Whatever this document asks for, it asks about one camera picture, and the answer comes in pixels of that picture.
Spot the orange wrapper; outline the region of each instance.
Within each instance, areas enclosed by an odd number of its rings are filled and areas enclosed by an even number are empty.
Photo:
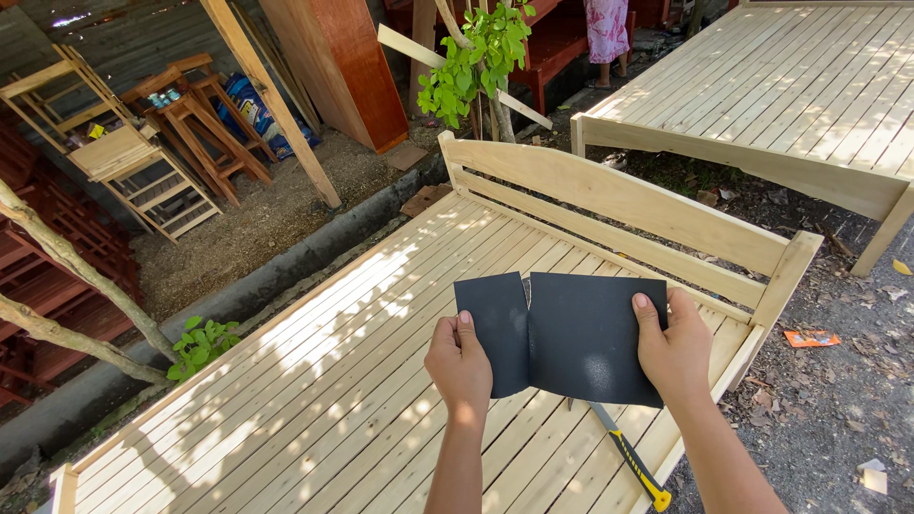
[[[830,347],[841,344],[841,339],[831,330],[784,330],[784,336],[794,348]]]

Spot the concrete curb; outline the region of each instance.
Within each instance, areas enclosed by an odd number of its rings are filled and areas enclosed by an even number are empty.
[[[396,218],[400,207],[422,186],[447,180],[441,153],[427,155],[396,182],[337,216],[261,268],[169,317],[162,323],[162,331],[176,340],[185,320],[191,316],[225,322],[243,321],[256,315],[283,291],[323,270],[338,255]],[[160,369],[169,364],[145,340],[128,345],[124,351]],[[108,363],[99,362],[0,426],[0,484],[28,460],[36,445],[45,455],[54,455],[146,385]]]

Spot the person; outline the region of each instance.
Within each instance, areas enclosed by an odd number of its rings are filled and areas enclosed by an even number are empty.
[[[685,453],[710,514],[786,514],[774,489],[717,409],[707,384],[711,333],[686,291],[671,288],[672,313],[661,331],[657,311],[644,294],[632,298],[640,327],[638,358],[663,397],[685,443]],[[438,320],[425,367],[448,409],[444,440],[425,512],[482,512],[485,415],[492,367],[467,311]]]
[[[625,17],[628,16],[628,0],[584,0],[587,16],[587,43],[590,47],[590,62],[600,65],[600,77],[585,84],[589,88],[608,90],[610,74],[624,78],[628,66],[628,33]],[[619,66],[611,69],[614,59]]]

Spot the bed post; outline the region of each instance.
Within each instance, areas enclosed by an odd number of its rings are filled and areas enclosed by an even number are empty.
[[[734,375],[733,381],[728,387],[730,391],[734,391],[739,386],[743,377],[746,376],[746,371],[749,370],[749,364],[755,360],[755,356],[759,355],[761,345],[765,344],[765,339],[768,338],[774,324],[781,317],[781,312],[787,305],[787,301],[791,299],[803,274],[806,273],[806,268],[815,257],[815,253],[819,251],[823,239],[823,236],[819,234],[800,230],[787,245],[778,266],[774,269],[768,287],[765,288],[765,293],[759,300],[759,306],[756,307],[755,313],[749,321],[750,325],[764,327],[765,333],[759,337],[749,358],[740,367],[739,373]]]
[[[448,167],[448,177],[451,178],[451,187],[453,187],[458,195],[465,197],[468,192],[467,188],[466,186],[459,185],[454,175],[455,171],[463,171],[463,166],[452,162],[451,158],[448,157],[448,142],[450,141],[454,141],[453,132],[446,130],[441,134],[438,134],[438,145],[441,147],[441,157],[444,159],[444,165]]]
[[[73,464],[61,466],[51,473],[48,481],[54,484],[54,503],[51,505],[52,514],[75,514],[76,512],[76,485],[80,475],[73,471]]]
[[[901,198],[896,202],[895,207],[888,213],[888,216],[882,221],[882,226],[877,230],[873,240],[869,242],[863,250],[863,254],[857,259],[851,273],[859,276],[867,276],[876,265],[876,261],[882,256],[882,253],[888,248],[898,232],[908,222],[911,213],[914,212],[914,182],[908,184],[908,188],[901,194]]]
[[[571,116],[571,153],[587,158],[587,148],[584,146],[584,120],[581,119],[583,116],[583,112]]]

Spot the black sandpaper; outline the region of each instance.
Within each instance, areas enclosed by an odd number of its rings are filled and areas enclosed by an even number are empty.
[[[520,273],[505,273],[454,283],[457,311],[470,311],[476,337],[492,364],[492,398],[529,387],[527,308]]]
[[[657,305],[666,330],[663,280],[531,273],[530,385],[590,402],[663,407],[638,362],[635,293]]]
[[[534,386],[591,402],[660,408],[638,362],[632,296],[647,294],[666,329],[666,283],[563,273],[507,273],[455,282],[492,363],[492,398]]]

